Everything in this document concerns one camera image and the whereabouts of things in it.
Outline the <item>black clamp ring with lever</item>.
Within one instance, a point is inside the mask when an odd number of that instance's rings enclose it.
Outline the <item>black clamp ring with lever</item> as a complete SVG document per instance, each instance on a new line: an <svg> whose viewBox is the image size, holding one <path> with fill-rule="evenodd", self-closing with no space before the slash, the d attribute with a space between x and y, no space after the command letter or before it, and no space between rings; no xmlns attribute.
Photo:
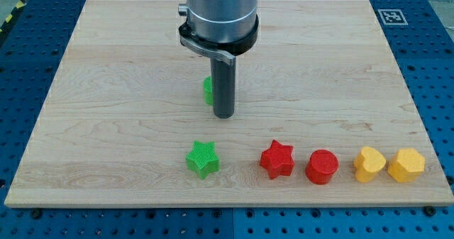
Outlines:
<svg viewBox="0 0 454 239"><path fill-rule="evenodd" d="M230 43L215 43L199 37L187 20L178 28L180 43L198 55L234 66L236 57L249 51L258 38L259 17L256 15L252 30L244 38Z"/></svg>

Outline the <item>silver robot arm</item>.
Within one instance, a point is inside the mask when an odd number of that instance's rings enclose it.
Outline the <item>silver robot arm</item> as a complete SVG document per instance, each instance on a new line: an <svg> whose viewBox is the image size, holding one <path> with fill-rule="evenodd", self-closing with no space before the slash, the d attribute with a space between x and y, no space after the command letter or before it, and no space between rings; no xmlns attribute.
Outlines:
<svg viewBox="0 0 454 239"><path fill-rule="evenodd" d="M236 57L258 37L258 0L186 0L178 13L180 43L211 63L213 112L229 118L235 110Z"/></svg>

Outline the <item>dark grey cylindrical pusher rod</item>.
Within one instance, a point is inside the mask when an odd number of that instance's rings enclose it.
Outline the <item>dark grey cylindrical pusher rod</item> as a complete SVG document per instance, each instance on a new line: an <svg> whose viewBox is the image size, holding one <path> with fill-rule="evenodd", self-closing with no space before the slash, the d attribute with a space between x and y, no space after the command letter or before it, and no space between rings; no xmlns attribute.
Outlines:
<svg viewBox="0 0 454 239"><path fill-rule="evenodd" d="M230 118L235 110L236 64L211 59L211 83L214 115Z"/></svg>

